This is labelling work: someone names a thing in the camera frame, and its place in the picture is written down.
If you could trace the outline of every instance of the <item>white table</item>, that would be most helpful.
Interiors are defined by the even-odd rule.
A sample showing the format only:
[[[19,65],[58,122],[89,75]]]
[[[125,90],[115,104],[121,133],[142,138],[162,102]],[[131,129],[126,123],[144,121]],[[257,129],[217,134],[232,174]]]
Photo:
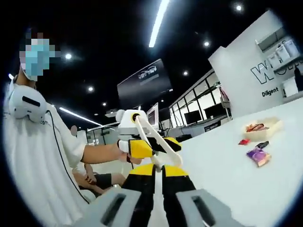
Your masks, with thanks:
[[[284,128],[264,149],[272,155],[270,162],[258,168],[246,156],[257,143],[238,145],[241,129],[250,121],[271,116],[281,119]],[[243,225],[274,226],[295,202],[303,182],[303,98],[234,119],[182,145],[183,169],[197,189],[204,188],[228,205],[233,218]],[[166,155],[161,157],[169,162]],[[160,222],[167,226],[160,203],[160,175],[156,185],[157,201],[149,226]]]

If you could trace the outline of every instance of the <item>ceiling light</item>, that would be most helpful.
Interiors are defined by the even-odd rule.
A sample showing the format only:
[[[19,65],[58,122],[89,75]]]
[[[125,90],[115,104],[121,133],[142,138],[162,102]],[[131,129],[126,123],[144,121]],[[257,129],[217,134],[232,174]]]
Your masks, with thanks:
[[[9,74],[9,78],[10,78],[11,80],[13,80],[13,79],[14,79],[14,76],[11,75],[11,74]]]
[[[242,10],[242,6],[241,5],[237,5],[236,6],[236,10],[241,11]]]
[[[65,58],[68,59],[68,60],[71,59],[71,54],[70,54],[70,53],[67,53],[67,54],[65,55]]]
[[[160,29],[160,26],[161,26],[161,23],[162,23],[162,20],[164,17],[164,13],[167,9],[168,4],[169,4],[169,0],[162,0],[162,2],[160,4],[159,11],[158,11],[158,14],[156,17],[156,21],[155,21],[155,24],[153,25],[153,29],[151,32],[151,40],[150,40],[149,47],[155,46],[158,32],[159,32],[159,29]]]
[[[68,113],[68,114],[71,114],[71,115],[73,115],[73,116],[75,116],[75,117],[78,117],[78,118],[80,118],[80,119],[82,119],[82,120],[85,120],[85,121],[87,121],[87,122],[90,122],[90,123],[93,123],[93,124],[102,126],[102,124],[99,124],[99,123],[97,123],[97,122],[91,121],[91,120],[89,120],[89,119],[87,119],[87,118],[85,118],[85,117],[82,117],[82,116],[80,116],[80,115],[78,115],[78,114],[76,114],[76,113],[73,113],[72,111],[69,111],[69,110],[67,110],[67,109],[65,109],[65,108],[63,108],[63,107],[60,107],[59,109],[62,110],[62,111],[64,111],[64,112],[66,112],[66,113]]]

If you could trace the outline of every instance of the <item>white handle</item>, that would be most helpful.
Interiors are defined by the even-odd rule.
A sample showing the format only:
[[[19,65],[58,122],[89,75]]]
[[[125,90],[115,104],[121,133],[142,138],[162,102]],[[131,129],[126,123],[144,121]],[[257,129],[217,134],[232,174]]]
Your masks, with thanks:
[[[179,154],[177,154],[169,145],[168,143],[162,138],[162,136],[151,126],[151,124],[149,124],[148,121],[146,121],[144,118],[142,118],[141,116],[137,116],[136,120],[135,120],[135,124],[138,128],[139,131],[139,135],[141,137],[141,139],[145,140],[150,146],[151,144],[149,143],[144,130],[142,128],[143,127],[147,128],[150,133],[151,136],[154,137],[157,141],[158,144],[160,144],[163,149],[165,150],[166,154],[170,157],[170,159],[172,160],[172,162],[174,163],[175,166],[181,167],[183,164],[182,158]],[[157,161],[158,157],[156,155],[154,155],[153,159],[151,158],[152,162],[157,165]]]

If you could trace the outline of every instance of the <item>purple snack package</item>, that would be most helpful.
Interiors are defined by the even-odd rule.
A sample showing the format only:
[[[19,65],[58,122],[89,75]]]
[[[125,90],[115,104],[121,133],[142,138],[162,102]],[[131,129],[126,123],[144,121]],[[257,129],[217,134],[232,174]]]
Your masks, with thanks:
[[[271,155],[260,148],[254,148],[247,152],[247,156],[250,157],[258,167],[265,165],[271,158]]]

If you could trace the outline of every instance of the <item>person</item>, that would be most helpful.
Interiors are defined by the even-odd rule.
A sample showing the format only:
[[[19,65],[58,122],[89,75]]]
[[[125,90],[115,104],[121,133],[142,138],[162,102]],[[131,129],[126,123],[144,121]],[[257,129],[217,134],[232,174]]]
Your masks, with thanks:
[[[77,126],[71,127],[71,134],[77,136]],[[72,174],[81,190],[90,190],[96,197],[118,184],[122,187],[125,177],[120,173],[95,174],[90,164],[79,162]]]
[[[3,104],[5,157],[21,198],[37,220],[47,227],[71,226],[82,217],[88,205],[71,168],[80,161],[98,164],[129,159],[139,164],[141,160],[125,153],[127,141],[97,146],[81,142],[71,135],[56,108],[49,103],[40,123],[28,117],[17,119],[9,109],[10,97],[22,86],[34,89],[36,81],[36,76],[20,66],[12,86],[6,91]]]

